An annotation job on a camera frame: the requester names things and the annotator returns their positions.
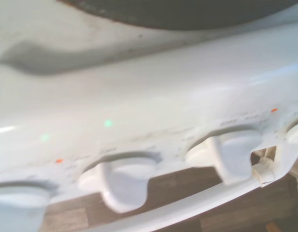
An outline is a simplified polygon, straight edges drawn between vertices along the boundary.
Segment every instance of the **white stove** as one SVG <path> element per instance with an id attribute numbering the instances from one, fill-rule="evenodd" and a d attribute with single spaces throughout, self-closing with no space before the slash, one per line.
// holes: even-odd
<path id="1" fill-rule="evenodd" d="M 251 166 L 276 145 L 274 162 Z M 297 157 L 298 4 L 182 32 L 0 0 L 0 207 L 40 209 L 22 231 L 49 203 L 100 192 L 122 213 L 149 178 L 214 166 L 223 184 L 92 231 L 157 230 L 272 183 Z"/>

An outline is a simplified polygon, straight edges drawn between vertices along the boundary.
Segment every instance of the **green light spot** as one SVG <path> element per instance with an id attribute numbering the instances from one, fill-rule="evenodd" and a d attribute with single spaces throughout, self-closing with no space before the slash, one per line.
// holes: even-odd
<path id="1" fill-rule="evenodd" d="M 104 122 L 105 127 L 112 127 L 113 125 L 114 125 L 114 122 L 112 122 L 112 120 L 108 119 Z"/>
<path id="2" fill-rule="evenodd" d="M 50 135 L 49 134 L 43 134 L 41 136 L 41 141 L 48 142 L 49 140 L 50 140 Z"/>

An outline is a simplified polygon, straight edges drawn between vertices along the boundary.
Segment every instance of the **wooden floor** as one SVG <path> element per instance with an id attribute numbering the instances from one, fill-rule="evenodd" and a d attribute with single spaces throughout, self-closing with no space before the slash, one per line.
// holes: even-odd
<path id="1" fill-rule="evenodd" d="M 128 214 L 116 214 L 99 194 L 51 205 L 42 232 L 71 232 L 110 223 L 190 196 L 220 183 L 214 168 L 188 169 L 149 182 L 146 204 Z M 290 175 L 220 207 L 158 232 L 267 232 L 273 220 L 283 232 L 298 232 L 298 191 Z"/>

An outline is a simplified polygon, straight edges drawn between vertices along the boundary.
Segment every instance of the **burner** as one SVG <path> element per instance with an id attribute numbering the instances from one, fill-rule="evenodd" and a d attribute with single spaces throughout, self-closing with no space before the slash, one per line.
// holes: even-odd
<path id="1" fill-rule="evenodd" d="M 202 30 L 234 26 L 284 10 L 298 0 L 61 0 L 92 15 L 135 26 Z"/>

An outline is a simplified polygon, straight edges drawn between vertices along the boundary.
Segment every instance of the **white knob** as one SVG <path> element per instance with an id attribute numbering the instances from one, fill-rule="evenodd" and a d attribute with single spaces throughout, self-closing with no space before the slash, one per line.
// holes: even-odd
<path id="1" fill-rule="evenodd" d="M 290 144 L 298 145 L 298 124 L 289 130 L 286 135 L 286 139 Z"/>
<path id="2" fill-rule="evenodd" d="M 155 174 L 152 158 L 126 158 L 99 163 L 79 178 L 82 190 L 101 191 L 104 202 L 117 213 L 141 207 L 147 199 L 147 185 Z"/>
<path id="3" fill-rule="evenodd" d="M 186 162 L 195 167 L 214 166 L 226 185 L 235 184 L 252 175 L 250 156 L 260 143 L 261 135 L 254 130 L 209 137 L 187 153 Z"/>

